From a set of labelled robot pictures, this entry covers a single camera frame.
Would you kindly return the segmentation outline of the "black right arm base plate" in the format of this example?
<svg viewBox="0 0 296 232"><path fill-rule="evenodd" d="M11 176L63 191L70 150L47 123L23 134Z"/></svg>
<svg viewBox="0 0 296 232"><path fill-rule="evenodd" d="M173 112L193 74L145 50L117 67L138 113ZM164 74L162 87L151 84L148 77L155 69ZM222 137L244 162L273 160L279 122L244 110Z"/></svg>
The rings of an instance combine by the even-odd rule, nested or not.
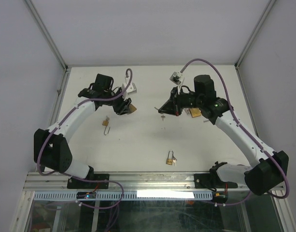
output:
<svg viewBox="0 0 296 232"><path fill-rule="evenodd" d="M238 184L234 182L223 182L219 177L211 173L197 173L194 174L194 184L196 189L237 189Z"/></svg>

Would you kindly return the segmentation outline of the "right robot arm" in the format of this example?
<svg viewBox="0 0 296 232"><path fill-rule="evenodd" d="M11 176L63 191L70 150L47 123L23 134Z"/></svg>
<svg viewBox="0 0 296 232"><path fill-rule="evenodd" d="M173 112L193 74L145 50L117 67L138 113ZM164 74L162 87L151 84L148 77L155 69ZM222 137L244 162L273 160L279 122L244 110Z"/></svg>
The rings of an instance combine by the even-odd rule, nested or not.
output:
<svg viewBox="0 0 296 232"><path fill-rule="evenodd" d="M211 185L220 187L225 182L243 184L258 196L282 182L289 185L286 179L288 155L284 151L276 152L244 126L229 101L216 96L214 82L209 75L196 76L194 90L187 93L182 90L184 78L180 72L173 73L170 81L176 87L158 112L179 116L183 109L199 109L209 122L234 142L249 162L248 166L216 162L210 168Z"/></svg>

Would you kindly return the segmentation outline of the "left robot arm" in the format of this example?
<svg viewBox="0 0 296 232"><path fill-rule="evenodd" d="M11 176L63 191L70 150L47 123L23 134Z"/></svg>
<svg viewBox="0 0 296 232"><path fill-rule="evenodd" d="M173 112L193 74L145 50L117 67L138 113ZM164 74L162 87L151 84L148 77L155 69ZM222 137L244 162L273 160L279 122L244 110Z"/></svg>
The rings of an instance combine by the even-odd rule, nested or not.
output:
<svg viewBox="0 0 296 232"><path fill-rule="evenodd" d="M128 96L132 90L133 73L126 70L126 81L121 87L113 88L114 79L97 74L88 88L78 94L73 107L56 123L47 129L37 129L34 133L34 162L40 175L42 167L76 178L84 188L94 184L93 167L75 160L69 141L84 121L102 106L109 106L118 115L131 114L132 100Z"/></svg>

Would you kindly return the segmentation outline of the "medium brass padlock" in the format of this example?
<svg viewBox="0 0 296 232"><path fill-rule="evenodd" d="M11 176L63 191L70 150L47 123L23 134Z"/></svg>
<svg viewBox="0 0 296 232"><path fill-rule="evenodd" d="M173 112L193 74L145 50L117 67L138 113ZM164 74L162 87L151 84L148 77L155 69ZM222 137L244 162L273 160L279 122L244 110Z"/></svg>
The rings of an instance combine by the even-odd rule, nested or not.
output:
<svg viewBox="0 0 296 232"><path fill-rule="evenodd" d="M137 110L137 108L133 104L129 105L129 112L128 112L129 114L134 113L136 110Z"/></svg>

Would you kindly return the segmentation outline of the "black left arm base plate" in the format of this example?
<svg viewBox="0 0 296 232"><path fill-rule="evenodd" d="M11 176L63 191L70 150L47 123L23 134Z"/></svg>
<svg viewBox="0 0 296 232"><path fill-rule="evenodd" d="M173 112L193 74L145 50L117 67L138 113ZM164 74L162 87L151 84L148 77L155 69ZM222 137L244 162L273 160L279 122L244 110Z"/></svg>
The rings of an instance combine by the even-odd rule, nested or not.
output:
<svg viewBox="0 0 296 232"><path fill-rule="evenodd" d="M108 189L109 183L105 182L95 182L95 181L104 181L109 180L110 175L109 174L100 174L96 173L92 176L92 182L86 182L82 180L78 180L75 178L70 178L67 183L67 189Z"/></svg>

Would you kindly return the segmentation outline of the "small brass padlock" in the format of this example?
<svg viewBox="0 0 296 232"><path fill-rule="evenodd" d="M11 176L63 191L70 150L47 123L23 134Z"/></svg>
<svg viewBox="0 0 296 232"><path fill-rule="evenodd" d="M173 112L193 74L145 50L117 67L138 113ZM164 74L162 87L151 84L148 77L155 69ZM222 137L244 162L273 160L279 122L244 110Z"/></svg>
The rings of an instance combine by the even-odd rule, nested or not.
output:
<svg viewBox="0 0 296 232"><path fill-rule="evenodd" d="M106 119L102 122L102 126L104 126L103 134L106 136L109 134L111 127L109 126L109 119Z"/></svg>

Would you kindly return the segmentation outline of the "large brass padlock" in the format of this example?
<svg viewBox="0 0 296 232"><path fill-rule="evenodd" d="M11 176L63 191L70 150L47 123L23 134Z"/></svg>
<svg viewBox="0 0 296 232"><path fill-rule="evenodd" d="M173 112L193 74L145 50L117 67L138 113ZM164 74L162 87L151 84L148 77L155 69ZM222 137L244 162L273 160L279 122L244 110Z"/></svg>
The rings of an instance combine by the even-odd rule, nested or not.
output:
<svg viewBox="0 0 296 232"><path fill-rule="evenodd" d="M204 119L203 122L209 122L209 120L203 116L203 114L201 113L201 111L198 108L190 108L189 113L192 118L202 117Z"/></svg>

